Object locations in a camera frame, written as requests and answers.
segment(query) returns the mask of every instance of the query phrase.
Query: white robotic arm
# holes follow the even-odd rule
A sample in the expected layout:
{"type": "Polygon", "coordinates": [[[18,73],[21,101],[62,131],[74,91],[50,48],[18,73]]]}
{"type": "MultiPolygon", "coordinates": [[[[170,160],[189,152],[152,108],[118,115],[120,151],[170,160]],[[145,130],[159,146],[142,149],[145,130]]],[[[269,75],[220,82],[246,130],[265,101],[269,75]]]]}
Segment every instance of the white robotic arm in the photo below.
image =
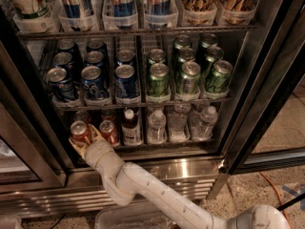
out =
{"type": "Polygon", "coordinates": [[[274,207],[258,205],[225,220],[182,197],[140,166],[125,163],[111,145],[99,140],[85,152],[85,161],[102,176],[109,196],[118,205],[128,205],[136,194],[151,201],[182,229],[289,229],[283,215],[274,207]]]}

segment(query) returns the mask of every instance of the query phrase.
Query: beverage cooler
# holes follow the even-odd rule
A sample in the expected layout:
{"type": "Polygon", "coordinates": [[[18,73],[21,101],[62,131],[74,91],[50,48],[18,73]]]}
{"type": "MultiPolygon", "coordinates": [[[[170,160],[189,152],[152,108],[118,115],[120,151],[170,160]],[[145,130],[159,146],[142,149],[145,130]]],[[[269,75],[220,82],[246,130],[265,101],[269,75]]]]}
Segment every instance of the beverage cooler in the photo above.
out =
{"type": "Polygon", "coordinates": [[[1,216],[114,206],[97,136],[192,201],[304,163],[255,151],[305,73],[304,0],[0,1],[1,216]]]}

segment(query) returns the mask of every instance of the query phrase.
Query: wire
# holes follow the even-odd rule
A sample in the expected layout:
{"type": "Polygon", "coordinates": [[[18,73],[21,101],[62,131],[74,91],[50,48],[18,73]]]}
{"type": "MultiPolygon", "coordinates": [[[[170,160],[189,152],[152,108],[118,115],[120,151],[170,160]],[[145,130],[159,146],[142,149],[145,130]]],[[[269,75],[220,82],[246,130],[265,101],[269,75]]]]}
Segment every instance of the wire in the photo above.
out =
{"type": "Polygon", "coordinates": [[[56,225],[58,225],[65,216],[66,216],[66,214],[64,216],[62,216],[52,227],[50,227],[50,229],[53,229],[56,225]]]}
{"type": "MultiPolygon", "coordinates": [[[[270,180],[269,178],[267,178],[262,172],[259,172],[259,173],[260,173],[260,174],[268,181],[268,183],[273,187],[273,189],[274,189],[274,191],[275,191],[275,193],[276,193],[276,196],[277,196],[277,198],[278,198],[278,200],[279,200],[280,205],[283,205],[283,204],[284,204],[283,199],[282,199],[281,195],[279,194],[279,192],[277,191],[275,185],[274,185],[274,184],[271,182],[271,180],[270,180]]],[[[293,229],[292,224],[291,224],[290,221],[289,221],[289,218],[288,218],[288,216],[287,216],[286,211],[285,211],[285,210],[282,210],[282,212],[283,212],[284,217],[286,218],[286,220],[287,220],[287,222],[288,222],[290,228],[293,229]]]]}

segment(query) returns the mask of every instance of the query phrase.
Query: floor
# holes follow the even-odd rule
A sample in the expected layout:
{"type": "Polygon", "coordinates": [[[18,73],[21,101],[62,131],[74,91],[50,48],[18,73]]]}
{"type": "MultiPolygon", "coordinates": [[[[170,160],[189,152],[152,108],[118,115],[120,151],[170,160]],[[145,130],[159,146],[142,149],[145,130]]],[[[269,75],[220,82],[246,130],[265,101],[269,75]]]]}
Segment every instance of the floor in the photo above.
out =
{"type": "MultiPolygon", "coordinates": [[[[262,137],[255,152],[305,146],[305,79],[262,137]]],[[[202,200],[200,206],[213,215],[232,218],[257,204],[277,208],[305,193],[305,164],[285,169],[236,175],[228,179],[216,199],[202,200]]],[[[23,219],[24,229],[99,229],[95,228],[98,212],[71,214],[39,219],[23,219]]],[[[285,210],[292,229],[303,229],[305,199],[285,210]]]]}

